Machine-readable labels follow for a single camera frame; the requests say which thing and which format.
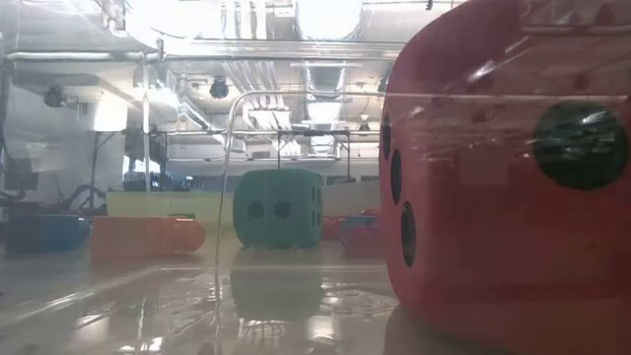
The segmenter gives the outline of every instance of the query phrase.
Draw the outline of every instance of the ceiling light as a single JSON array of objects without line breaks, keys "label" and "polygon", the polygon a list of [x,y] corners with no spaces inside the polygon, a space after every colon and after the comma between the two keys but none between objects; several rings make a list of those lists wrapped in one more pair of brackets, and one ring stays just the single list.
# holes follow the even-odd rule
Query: ceiling light
[{"label": "ceiling light", "polygon": [[361,15],[361,0],[296,2],[296,22],[300,34],[306,39],[346,39],[359,27]]},{"label": "ceiling light", "polygon": [[229,89],[226,85],[226,77],[216,77],[210,86],[210,96],[214,99],[224,99],[228,96]]},{"label": "ceiling light", "polygon": [[339,116],[342,103],[307,104],[307,114],[313,122],[332,123]]},{"label": "ceiling light", "polygon": [[63,99],[63,89],[60,86],[55,85],[48,88],[48,92],[43,97],[43,102],[48,107],[59,108],[65,106]]}]

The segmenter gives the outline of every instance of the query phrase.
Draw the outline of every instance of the clear acrylic tank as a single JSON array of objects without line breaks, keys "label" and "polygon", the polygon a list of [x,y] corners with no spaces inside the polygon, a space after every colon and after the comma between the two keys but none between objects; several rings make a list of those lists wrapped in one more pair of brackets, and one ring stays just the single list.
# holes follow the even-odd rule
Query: clear acrylic tank
[{"label": "clear acrylic tank", "polygon": [[[623,213],[530,210],[627,191],[629,18],[620,0],[0,0],[0,353],[628,353],[609,281],[629,245],[584,236]],[[557,104],[560,123],[524,123]],[[543,243],[533,221],[591,253],[486,238]],[[537,334],[516,310],[585,321]]]}]

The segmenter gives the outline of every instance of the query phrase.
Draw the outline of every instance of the orange foam block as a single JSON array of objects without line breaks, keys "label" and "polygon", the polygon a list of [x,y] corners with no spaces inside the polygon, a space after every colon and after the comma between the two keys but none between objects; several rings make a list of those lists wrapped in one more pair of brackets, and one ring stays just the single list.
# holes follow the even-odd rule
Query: orange foam block
[{"label": "orange foam block", "polygon": [[195,251],[204,243],[199,222],[173,217],[97,217],[93,259],[168,256]]}]

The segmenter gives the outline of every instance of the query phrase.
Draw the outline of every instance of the floor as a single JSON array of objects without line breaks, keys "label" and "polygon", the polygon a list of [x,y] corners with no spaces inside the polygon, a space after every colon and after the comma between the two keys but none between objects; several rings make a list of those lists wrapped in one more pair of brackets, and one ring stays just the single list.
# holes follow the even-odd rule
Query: floor
[{"label": "floor", "polygon": [[[272,251],[227,238],[217,268],[209,242],[146,262],[0,259],[0,354],[505,354],[411,319],[379,258],[346,257],[336,242]],[[631,353],[626,298],[517,306],[525,318],[507,305],[452,311],[487,324],[501,314],[531,350],[519,354]]]}]

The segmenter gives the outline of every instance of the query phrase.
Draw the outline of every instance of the metal frame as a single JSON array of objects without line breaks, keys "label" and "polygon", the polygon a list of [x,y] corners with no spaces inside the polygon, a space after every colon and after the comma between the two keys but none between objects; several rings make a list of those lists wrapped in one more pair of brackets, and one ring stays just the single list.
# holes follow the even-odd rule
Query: metal frame
[{"label": "metal frame", "polygon": [[[164,37],[163,48],[179,48],[181,38]],[[186,42],[186,51],[167,52],[164,61],[181,60],[395,60],[405,43],[347,42],[307,40],[195,39]],[[15,51],[7,53],[9,61],[162,61],[158,47],[154,51]]]},{"label": "metal frame", "polygon": [[[226,184],[228,182],[228,164],[230,162],[230,153],[232,150],[232,138],[235,133],[235,115],[237,113],[237,108],[239,104],[246,98],[256,95],[283,95],[283,96],[304,96],[304,95],[324,95],[324,96],[357,96],[357,97],[385,97],[386,93],[353,93],[353,92],[315,92],[315,91],[252,91],[248,93],[243,93],[239,95],[233,105],[230,107],[230,113],[228,114],[228,130],[226,132],[226,155],[224,157],[224,170],[222,172],[222,189],[221,189],[221,197],[219,202],[219,215],[218,215],[218,224],[217,224],[217,242],[215,245],[215,267],[219,267],[219,249],[221,245],[221,221],[224,213],[224,202],[226,197]],[[348,134],[350,137],[350,132],[347,131],[337,131],[340,134]]]},{"label": "metal frame", "polygon": [[[92,171],[90,174],[90,186],[95,187],[95,183],[97,183],[97,160],[99,158],[99,150],[107,143],[116,133],[119,132],[95,132],[95,144],[92,150]],[[107,137],[102,142],[101,136],[107,134]],[[95,191],[90,189],[90,209],[93,210],[95,208]]]},{"label": "metal frame", "polygon": [[[11,76],[9,69],[6,68],[0,58],[0,157],[4,155],[5,151],[5,136],[4,136],[4,124],[8,118],[8,106],[9,106],[9,90],[11,87]],[[1,172],[4,174],[6,167],[2,167]]]},{"label": "metal frame", "polygon": [[280,162],[281,162],[280,151],[282,150],[282,148],[280,146],[280,139],[284,135],[293,135],[293,136],[302,135],[304,137],[318,137],[318,136],[324,136],[324,135],[331,135],[331,136],[344,135],[344,136],[346,136],[346,138],[348,139],[347,146],[346,146],[346,149],[348,150],[348,155],[347,155],[348,157],[347,157],[347,163],[346,163],[347,164],[346,177],[347,177],[348,181],[351,180],[351,131],[348,131],[348,130],[332,130],[332,131],[323,131],[323,130],[279,130],[277,132],[277,136],[278,136],[278,154],[276,155],[277,161],[278,161],[278,169],[279,170],[280,170]]}]

